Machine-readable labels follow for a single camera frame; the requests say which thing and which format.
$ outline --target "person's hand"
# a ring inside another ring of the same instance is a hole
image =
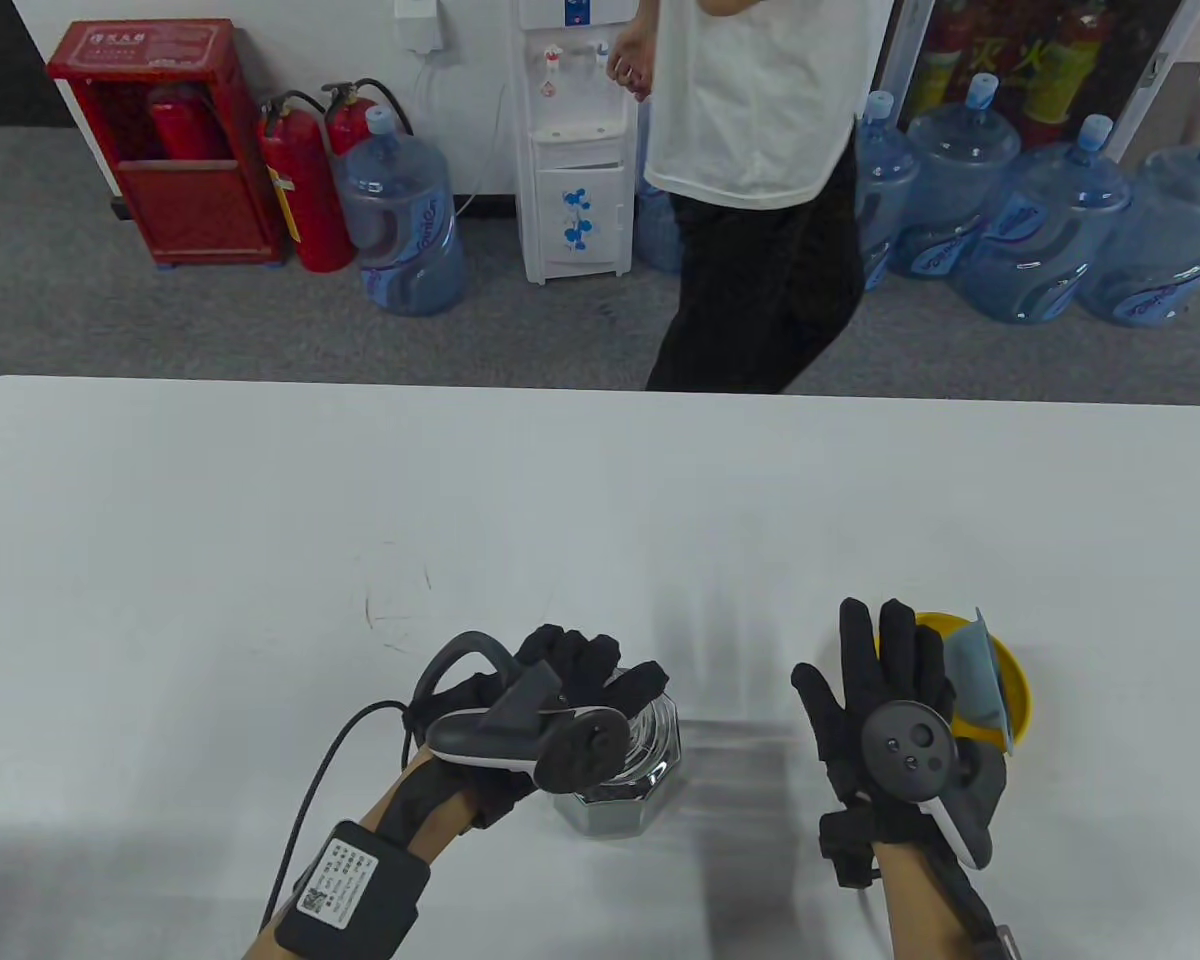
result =
[[[626,719],[635,718],[667,689],[667,673],[654,660],[637,664],[616,676],[620,650],[618,641],[601,634],[594,640],[563,626],[538,628],[524,640],[516,659],[524,667],[546,660],[560,678],[560,695],[569,707],[612,707]],[[476,673],[449,690],[409,704],[409,726],[418,744],[426,742],[427,727],[455,710],[487,709],[503,695],[494,673]],[[509,812],[535,790],[527,773],[464,768],[476,787],[484,824]]]
[[[827,677],[798,664],[791,685],[800,695],[818,740],[818,758],[844,805],[869,799],[876,833],[883,842],[928,842],[940,838],[934,820],[916,804],[887,794],[862,760],[862,725],[892,700],[914,700],[952,722],[956,691],[947,680],[942,637],[930,626],[916,625],[916,612],[889,600],[880,608],[880,654],[875,653],[871,614],[862,600],[841,604],[841,671],[844,707]]]
[[[658,23],[650,17],[636,17],[614,41],[606,73],[619,88],[626,88],[644,102],[654,92],[654,54],[658,47]]]

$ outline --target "white t-shirt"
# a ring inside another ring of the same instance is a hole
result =
[[[709,17],[661,0],[652,186],[778,210],[818,196],[866,90],[869,0],[760,0]]]

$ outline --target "qr code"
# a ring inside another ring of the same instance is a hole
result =
[[[329,893],[312,887],[311,890],[302,894],[302,910],[311,910],[312,913],[318,914],[324,910],[326,900],[329,900]]]

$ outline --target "red fire extinguisher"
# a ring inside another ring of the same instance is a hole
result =
[[[364,114],[368,113],[371,106],[377,106],[377,101],[359,95],[359,90],[366,86],[379,88],[382,96],[386,97],[395,115],[398,116],[400,128],[413,137],[413,124],[404,114],[404,108],[384,84],[371,77],[364,77],[354,83],[326,83],[320,90],[331,95],[329,110],[325,113],[325,127],[329,130],[329,146],[334,156],[343,156],[359,142],[368,139],[368,124],[364,120]]]
[[[146,96],[146,110],[169,160],[232,158],[232,148],[208,94],[192,84],[156,86]]]
[[[293,109],[290,100],[306,100],[317,115]],[[306,92],[282,92],[263,102],[258,140],[298,259],[312,274],[334,274],[356,259],[356,247],[347,234],[318,114],[324,110]]]

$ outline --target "water dispenser cabinet door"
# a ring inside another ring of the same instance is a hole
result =
[[[546,260],[564,264],[610,264],[629,242],[619,224],[626,181],[622,166],[536,174],[539,236]]]

